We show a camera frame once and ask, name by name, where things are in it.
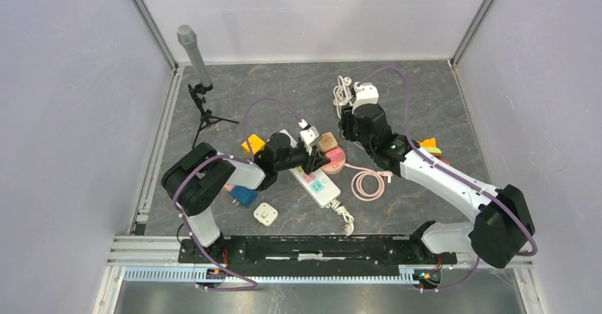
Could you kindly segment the white plug adapter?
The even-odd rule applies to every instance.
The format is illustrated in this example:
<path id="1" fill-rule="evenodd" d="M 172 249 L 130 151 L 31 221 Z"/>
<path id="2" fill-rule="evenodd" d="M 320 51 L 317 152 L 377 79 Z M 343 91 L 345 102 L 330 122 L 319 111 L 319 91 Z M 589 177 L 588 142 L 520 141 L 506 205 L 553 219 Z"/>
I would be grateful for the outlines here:
<path id="1" fill-rule="evenodd" d="M 278 218 L 278 211 L 266 202 L 262 202 L 254 211 L 253 217 L 262 225 L 270 227 Z"/>

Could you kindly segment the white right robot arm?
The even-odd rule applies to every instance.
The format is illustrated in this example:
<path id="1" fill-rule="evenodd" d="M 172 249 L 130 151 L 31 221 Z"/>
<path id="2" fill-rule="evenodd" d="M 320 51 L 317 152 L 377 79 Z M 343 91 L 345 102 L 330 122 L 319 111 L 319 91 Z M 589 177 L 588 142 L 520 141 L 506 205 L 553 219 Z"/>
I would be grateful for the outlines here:
<path id="1" fill-rule="evenodd" d="M 525 196 L 517 187 L 481 182 L 442 162 L 418 142 L 394 133 L 383 108 L 364 104 L 341 111 L 342 137 L 358 142 L 381 169 L 417 183 L 459 210 L 467 220 L 457 223 L 429 221 L 412 233 L 410 254 L 427 263 L 438 254 L 474 253 L 497 269 L 504 269 L 533 244 L 535 226 Z"/>

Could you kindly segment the white power strip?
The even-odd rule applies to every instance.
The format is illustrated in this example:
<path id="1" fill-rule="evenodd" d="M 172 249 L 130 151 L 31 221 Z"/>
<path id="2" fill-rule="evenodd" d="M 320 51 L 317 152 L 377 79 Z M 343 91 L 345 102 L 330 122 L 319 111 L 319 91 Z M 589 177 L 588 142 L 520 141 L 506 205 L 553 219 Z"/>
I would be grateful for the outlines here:
<path id="1" fill-rule="evenodd" d="M 330 207 L 331 201 L 341 195 L 340 189 L 322 169 L 318 169 L 309 175 L 303 172 L 300 166 L 302 162 L 300 148 L 305 148 L 305 145 L 300 140 L 299 135 L 297 139 L 294 139 L 285 129 L 279 131 L 278 134 L 286 135 L 290 144 L 290 150 L 287 152 L 285 162 L 281 163 L 280 167 L 286 168 L 292 173 L 320 208 Z"/>

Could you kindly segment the blue cube socket adapter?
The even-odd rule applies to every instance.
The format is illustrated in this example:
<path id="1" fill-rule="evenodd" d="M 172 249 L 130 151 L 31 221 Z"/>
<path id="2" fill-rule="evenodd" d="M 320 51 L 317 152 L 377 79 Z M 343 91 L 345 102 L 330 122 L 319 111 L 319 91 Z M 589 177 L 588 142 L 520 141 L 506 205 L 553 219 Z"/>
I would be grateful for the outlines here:
<path id="1" fill-rule="evenodd" d="M 234 186 L 229 193 L 234 199 L 234 202 L 245 208 L 249 208 L 258 197 L 258 191 L 238 185 Z"/>

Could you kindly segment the beige cube socket adapter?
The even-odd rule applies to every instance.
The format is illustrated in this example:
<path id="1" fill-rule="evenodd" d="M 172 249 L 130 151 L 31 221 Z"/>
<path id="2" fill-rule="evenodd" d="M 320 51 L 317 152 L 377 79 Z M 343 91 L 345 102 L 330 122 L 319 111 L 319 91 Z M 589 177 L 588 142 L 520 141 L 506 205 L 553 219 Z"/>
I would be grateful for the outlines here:
<path id="1" fill-rule="evenodd" d="M 318 141 L 317 147 L 320 153 L 326 154 L 339 147 L 339 144 L 332 132 L 322 134 L 322 138 Z"/>

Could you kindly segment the pink round socket base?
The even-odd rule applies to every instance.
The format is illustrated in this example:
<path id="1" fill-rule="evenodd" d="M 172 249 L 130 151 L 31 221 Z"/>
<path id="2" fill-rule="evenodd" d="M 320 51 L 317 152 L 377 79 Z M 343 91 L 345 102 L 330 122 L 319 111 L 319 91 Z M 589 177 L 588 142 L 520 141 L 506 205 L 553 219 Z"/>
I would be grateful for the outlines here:
<path id="1" fill-rule="evenodd" d="M 346 154 L 341 147 L 333 148 L 324 155 L 330 160 L 328 164 L 321 167 L 327 175 L 334 175 L 343 170 L 346 164 Z"/>

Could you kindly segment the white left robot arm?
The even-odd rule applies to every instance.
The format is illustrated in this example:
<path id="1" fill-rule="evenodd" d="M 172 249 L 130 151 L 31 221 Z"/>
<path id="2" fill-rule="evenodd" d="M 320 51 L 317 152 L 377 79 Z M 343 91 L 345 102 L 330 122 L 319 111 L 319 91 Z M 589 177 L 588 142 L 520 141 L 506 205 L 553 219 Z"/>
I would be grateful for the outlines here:
<path id="1" fill-rule="evenodd" d="M 307 175 L 331 162 L 318 146 L 307 144 L 302 137 L 294 139 L 284 130 L 272 134 L 264 144 L 249 142 L 247 148 L 249 160 L 202 142 L 161 179 L 161 186 L 197 244 L 197 255 L 205 262 L 215 262 L 223 253 L 212 203 L 225 185 L 261 192 L 274 184 L 282 171 L 300 168 Z"/>

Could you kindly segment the yellow cube socket adapter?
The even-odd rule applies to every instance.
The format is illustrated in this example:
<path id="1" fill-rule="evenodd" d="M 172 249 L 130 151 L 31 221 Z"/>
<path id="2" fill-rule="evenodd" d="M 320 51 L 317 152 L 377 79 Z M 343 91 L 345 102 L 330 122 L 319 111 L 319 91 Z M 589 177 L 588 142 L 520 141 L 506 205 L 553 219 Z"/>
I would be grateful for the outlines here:
<path id="1" fill-rule="evenodd" d="M 265 148 L 265 145 L 266 142 L 261 137 L 257 134 L 251 134 L 243 141 L 241 147 L 248 157 L 252 157 L 255 153 L 262 151 Z"/>

